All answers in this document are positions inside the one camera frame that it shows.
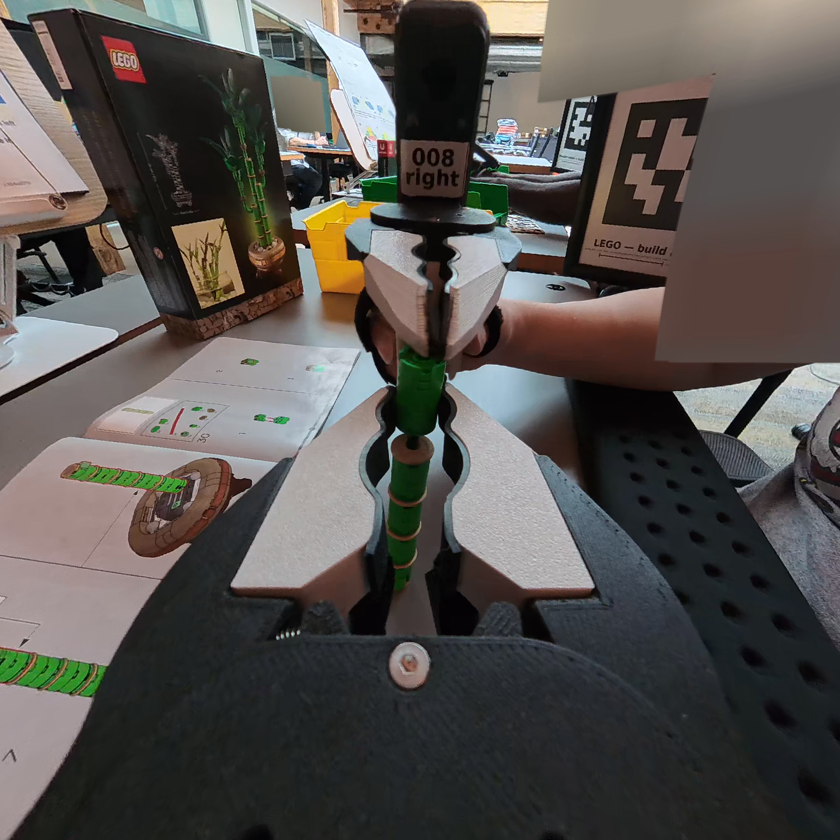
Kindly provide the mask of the black perforated frame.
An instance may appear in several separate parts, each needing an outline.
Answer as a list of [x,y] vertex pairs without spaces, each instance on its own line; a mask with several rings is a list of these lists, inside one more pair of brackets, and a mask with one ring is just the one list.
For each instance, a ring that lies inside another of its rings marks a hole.
[[673,394],[567,387],[586,489],[682,602],[788,820],[838,838],[838,651]]

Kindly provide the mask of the paper sheet on wooden holder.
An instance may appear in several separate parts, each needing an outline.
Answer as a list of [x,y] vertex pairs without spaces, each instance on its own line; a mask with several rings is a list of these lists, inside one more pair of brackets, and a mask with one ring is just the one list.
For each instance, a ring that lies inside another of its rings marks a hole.
[[1,24],[1,235],[86,226],[107,197],[67,110]]

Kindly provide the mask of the green brick bamboo stalk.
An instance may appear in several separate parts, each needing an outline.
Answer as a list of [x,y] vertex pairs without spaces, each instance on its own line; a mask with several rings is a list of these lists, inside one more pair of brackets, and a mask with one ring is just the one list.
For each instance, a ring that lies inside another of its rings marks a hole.
[[446,363],[424,358],[409,347],[398,356],[396,426],[401,434],[392,441],[392,477],[388,487],[387,549],[394,570],[394,590],[411,580],[422,527],[429,463],[434,446],[427,437],[434,431],[445,385]]

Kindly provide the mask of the black framed marker sign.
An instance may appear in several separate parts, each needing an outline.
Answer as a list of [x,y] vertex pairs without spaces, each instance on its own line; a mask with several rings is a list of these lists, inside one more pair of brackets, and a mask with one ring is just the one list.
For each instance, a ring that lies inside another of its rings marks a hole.
[[555,171],[582,172],[592,132],[596,100],[596,96],[591,96],[573,98],[565,103],[554,152]]
[[597,98],[567,276],[633,289],[665,284],[713,80]]

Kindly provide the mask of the white folded board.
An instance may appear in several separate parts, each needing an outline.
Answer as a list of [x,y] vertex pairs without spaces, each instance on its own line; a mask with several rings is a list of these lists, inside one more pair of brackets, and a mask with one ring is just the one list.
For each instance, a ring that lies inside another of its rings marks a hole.
[[307,27],[338,79],[330,101],[353,157],[359,166],[374,169],[378,140],[396,139],[392,98],[361,47],[313,22]]

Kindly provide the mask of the person's grey printed shirt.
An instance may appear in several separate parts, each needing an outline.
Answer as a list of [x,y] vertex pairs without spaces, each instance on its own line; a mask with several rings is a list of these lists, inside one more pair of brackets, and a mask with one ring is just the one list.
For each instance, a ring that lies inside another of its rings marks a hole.
[[739,494],[838,647],[839,392],[792,462]]

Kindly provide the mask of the black brick set box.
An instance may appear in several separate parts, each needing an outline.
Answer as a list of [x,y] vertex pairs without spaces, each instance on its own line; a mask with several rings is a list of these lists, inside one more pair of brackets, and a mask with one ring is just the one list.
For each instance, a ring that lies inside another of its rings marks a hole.
[[299,296],[262,60],[72,8],[28,19],[164,326],[205,340]]

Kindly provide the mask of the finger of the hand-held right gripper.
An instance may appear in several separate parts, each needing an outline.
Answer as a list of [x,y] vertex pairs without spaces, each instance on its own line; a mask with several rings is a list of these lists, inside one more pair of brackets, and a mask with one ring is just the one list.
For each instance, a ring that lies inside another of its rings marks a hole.
[[444,243],[455,251],[446,265],[451,277],[438,303],[438,344],[443,359],[449,362],[462,353],[487,320],[508,270],[501,261],[495,236],[459,235],[446,238]]
[[429,355],[427,300],[429,281],[414,253],[419,234],[372,233],[364,258],[365,288],[395,335],[420,355]]

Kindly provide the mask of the person's right forearm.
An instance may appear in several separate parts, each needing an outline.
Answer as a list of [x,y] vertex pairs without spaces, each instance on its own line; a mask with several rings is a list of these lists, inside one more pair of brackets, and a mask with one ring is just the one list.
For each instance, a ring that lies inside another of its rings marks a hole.
[[582,382],[673,391],[669,365],[655,360],[664,293],[528,307],[518,326],[521,365]]

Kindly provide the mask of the grey desk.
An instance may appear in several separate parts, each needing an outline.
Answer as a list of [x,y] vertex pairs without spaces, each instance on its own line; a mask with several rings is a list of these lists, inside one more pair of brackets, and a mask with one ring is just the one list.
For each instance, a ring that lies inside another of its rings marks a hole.
[[[360,348],[352,316],[355,298],[321,294],[309,252],[299,248],[304,293],[226,338],[321,347]],[[2,405],[1,483],[6,485],[43,449],[79,437],[106,410],[145,392],[209,342],[167,332],[139,276],[33,311],[32,320],[59,320],[118,330],[125,338]],[[536,452],[580,480],[579,450],[563,380],[487,366],[458,373],[455,386]]]

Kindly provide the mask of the yellow plastic bin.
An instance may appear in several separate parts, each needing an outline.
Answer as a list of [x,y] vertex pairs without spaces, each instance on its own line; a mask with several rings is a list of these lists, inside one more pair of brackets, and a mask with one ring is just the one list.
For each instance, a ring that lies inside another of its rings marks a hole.
[[362,263],[348,257],[345,232],[357,219],[369,218],[376,206],[378,203],[372,202],[350,206],[339,200],[304,220],[321,291],[357,295],[364,288]]

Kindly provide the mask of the person's right hand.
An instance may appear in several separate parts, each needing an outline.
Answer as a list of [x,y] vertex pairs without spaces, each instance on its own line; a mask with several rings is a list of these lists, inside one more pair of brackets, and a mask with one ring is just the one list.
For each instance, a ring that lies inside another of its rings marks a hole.
[[[445,378],[452,380],[462,371],[474,371],[493,359],[501,359],[512,349],[515,333],[525,330],[527,317],[539,314],[540,306],[532,301],[502,299],[488,316],[477,336],[446,364]],[[398,354],[402,346],[391,325],[377,308],[363,316],[362,324],[368,329],[370,341],[365,345],[371,352],[377,370],[383,379],[396,383]]]

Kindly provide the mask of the black office chair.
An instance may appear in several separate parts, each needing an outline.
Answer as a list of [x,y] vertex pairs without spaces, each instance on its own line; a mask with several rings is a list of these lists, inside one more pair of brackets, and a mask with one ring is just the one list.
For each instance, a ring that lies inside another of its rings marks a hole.
[[838,387],[838,363],[816,363],[760,381],[691,392],[681,399],[735,487],[787,465]]

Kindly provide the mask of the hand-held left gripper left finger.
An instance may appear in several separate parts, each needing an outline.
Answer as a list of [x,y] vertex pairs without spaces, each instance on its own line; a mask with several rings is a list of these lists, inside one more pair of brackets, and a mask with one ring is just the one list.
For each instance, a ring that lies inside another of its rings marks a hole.
[[234,576],[240,595],[361,599],[385,582],[384,505],[395,423],[384,387],[304,447]]

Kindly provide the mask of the white stand base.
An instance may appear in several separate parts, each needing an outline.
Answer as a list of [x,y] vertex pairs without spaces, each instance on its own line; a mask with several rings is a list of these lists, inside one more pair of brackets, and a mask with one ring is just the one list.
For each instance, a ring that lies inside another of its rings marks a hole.
[[20,317],[2,329],[1,397],[57,373],[116,341],[114,329],[52,319]]

